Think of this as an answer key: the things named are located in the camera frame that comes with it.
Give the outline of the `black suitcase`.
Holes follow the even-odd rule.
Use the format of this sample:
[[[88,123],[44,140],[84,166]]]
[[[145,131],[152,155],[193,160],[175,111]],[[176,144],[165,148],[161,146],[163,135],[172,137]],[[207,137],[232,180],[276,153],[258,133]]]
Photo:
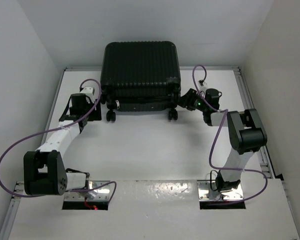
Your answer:
[[[168,110],[169,121],[178,119],[181,73],[177,48],[171,41],[109,43],[100,84],[108,122],[115,122],[117,111]]]

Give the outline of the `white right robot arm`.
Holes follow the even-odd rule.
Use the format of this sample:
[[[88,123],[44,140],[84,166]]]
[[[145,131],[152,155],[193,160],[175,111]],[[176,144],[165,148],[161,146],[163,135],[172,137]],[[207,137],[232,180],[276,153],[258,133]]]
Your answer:
[[[178,100],[178,105],[190,111],[202,112],[203,120],[208,126],[218,126],[212,142],[208,162],[213,170],[217,170],[214,191],[225,192],[236,189],[241,183],[243,171],[249,171],[246,165],[255,152],[265,146],[268,140],[266,131],[255,108],[244,111],[219,110],[222,92],[208,88],[197,92],[190,89]],[[213,152],[222,127],[227,127],[231,150],[223,167],[212,163]]]

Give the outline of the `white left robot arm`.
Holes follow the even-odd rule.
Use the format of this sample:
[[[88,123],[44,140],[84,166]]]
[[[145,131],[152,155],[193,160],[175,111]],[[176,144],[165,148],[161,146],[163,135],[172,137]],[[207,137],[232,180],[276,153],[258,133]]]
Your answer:
[[[88,174],[65,168],[63,156],[88,122],[101,120],[93,87],[73,93],[59,118],[57,130],[35,151],[23,157],[24,190],[27,195],[61,196],[66,191],[84,189]]]

